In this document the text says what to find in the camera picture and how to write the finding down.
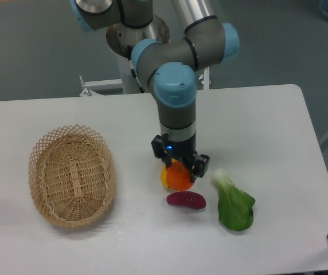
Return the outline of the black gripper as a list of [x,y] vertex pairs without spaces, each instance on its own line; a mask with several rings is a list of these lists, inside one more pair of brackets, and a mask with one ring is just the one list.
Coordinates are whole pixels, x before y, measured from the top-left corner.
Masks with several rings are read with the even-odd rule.
[[194,183],[202,178],[209,166],[210,157],[196,153],[196,134],[184,141],[175,142],[169,139],[169,134],[156,135],[151,141],[154,156],[160,159],[165,168],[169,168],[172,159],[178,160],[190,169],[190,181]]

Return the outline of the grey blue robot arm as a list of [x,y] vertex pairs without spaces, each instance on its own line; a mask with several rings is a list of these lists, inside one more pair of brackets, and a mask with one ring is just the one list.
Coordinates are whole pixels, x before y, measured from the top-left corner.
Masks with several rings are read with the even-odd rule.
[[184,37],[169,41],[152,1],[72,1],[84,30],[107,29],[110,48],[132,63],[140,91],[158,106],[161,133],[152,140],[156,158],[181,162],[191,181],[205,175],[209,157],[196,152],[195,73],[235,57],[240,41],[235,27],[218,20],[209,1],[174,1]]

